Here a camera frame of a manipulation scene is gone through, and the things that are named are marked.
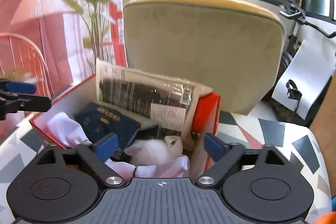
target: wooden panel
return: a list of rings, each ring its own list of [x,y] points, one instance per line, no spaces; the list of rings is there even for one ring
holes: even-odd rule
[[[329,176],[331,196],[336,195],[336,74],[310,130],[315,135]]]

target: floor lamp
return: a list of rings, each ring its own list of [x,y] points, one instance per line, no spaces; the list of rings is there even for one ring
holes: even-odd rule
[[[42,17],[58,13],[73,12],[73,9],[67,6],[62,0],[21,0],[11,20],[11,25],[32,19],[38,19],[41,52],[44,60],[47,62],[45,55],[45,45],[43,41],[43,30],[41,21]],[[47,82],[50,88],[50,93],[52,96],[54,96],[53,88],[50,82],[50,75],[47,75]]]

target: clear plastic packaging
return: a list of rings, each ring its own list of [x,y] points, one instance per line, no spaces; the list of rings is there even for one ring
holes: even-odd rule
[[[212,89],[179,78],[154,75],[97,60],[97,98],[141,116],[161,127],[161,137],[180,136],[185,150],[194,149],[190,135],[201,96]]]

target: geometric patterned tabletop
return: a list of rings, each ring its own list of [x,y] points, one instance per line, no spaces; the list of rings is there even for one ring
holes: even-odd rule
[[[265,143],[274,145],[314,190],[314,202],[306,221],[314,224],[332,211],[327,169],[317,141],[308,128],[221,112],[217,137],[225,143],[241,143],[247,148],[260,149]]]
[[[6,191],[13,179],[43,149],[39,133],[27,117],[0,145],[0,224],[11,224],[14,217],[8,207]],[[314,224],[330,213],[330,187],[325,163],[314,135],[295,124],[266,121],[250,116],[221,112],[217,136],[226,143],[242,143],[261,148],[269,143],[301,172],[314,189],[314,203],[306,221]]]

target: lampshade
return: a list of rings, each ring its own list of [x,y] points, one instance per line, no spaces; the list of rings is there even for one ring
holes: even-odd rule
[[[72,12],[74,12],[73,9],[62,0],[22,0],[14,13],[11,24],[56,13]]]

